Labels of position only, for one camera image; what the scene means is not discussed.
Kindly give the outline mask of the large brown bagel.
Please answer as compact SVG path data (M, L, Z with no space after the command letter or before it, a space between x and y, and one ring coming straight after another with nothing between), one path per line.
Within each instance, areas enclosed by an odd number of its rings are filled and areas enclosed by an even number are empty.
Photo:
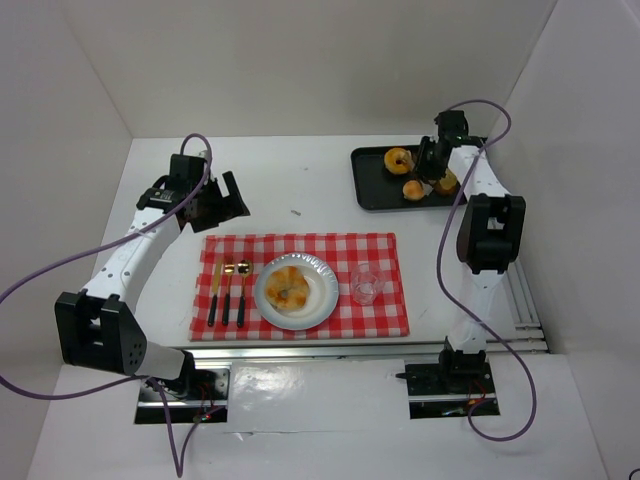
M274 308L294 311L305 306L310 287L297 267L286 266L267 277L264 294Z

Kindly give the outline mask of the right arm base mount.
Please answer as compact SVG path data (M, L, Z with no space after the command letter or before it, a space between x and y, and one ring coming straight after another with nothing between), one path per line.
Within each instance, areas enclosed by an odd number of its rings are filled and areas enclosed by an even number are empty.
M500 408L488 363L475 376L446 377L437 364L406 364L395 377L405 382L412 420L498 416Z

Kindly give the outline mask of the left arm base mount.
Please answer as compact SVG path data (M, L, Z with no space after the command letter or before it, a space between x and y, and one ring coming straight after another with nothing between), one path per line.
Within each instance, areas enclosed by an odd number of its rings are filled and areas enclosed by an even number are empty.
M190 424L200 420L205 424L226 423L230 376L229 367L202 370L198 373L195 383L182 393L170 389L166 383L160 381L159 385L167 399L171 422ZM148 382L140 387L134 423L165 423L161 394Z

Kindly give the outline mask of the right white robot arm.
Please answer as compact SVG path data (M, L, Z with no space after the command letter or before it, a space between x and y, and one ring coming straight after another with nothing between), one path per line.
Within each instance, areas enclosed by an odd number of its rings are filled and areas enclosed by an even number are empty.
M421 140L416 173L439 187L451 173L453 193L467 200L456 237L456 254L465 267L455 320L439 354L439 382L454 391L485 374L489 318L495 290L518 257L526 202L512 195L494 174L483 148L471 151L469 126L461 110L435 118L437 139Z

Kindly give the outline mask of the silver metal tongs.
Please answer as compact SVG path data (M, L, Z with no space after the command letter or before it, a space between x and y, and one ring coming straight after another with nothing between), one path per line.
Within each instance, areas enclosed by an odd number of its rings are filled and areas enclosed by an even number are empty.
M433 192L433 185L426 179L426 177L424 175L422 175L421 173L419 173L416 170L415 166L414 166L413 171L410 172L409 174L411 174L411 179L410 180L418 180L423 184L424 189L425 189L425 196L424 197L429 196Z

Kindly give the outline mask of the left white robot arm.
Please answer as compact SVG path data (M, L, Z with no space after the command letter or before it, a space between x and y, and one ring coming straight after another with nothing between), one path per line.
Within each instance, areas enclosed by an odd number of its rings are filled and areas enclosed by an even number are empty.
M194 369L186 352L149 341L135 318L151 273L184 227L194 232L249 213L232 172L221 182L205 174L204 159L174 154L168 174L139 198L130 240L77 293L54 305L66 363L123 375L177 380Z

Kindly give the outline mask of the glazed ring donut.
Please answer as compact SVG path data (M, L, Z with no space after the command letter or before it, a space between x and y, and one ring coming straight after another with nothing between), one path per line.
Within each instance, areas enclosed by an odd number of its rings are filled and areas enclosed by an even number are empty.
M384 166L393 175L409 174L414 169L414 160L410 150L394 147L384 154Z

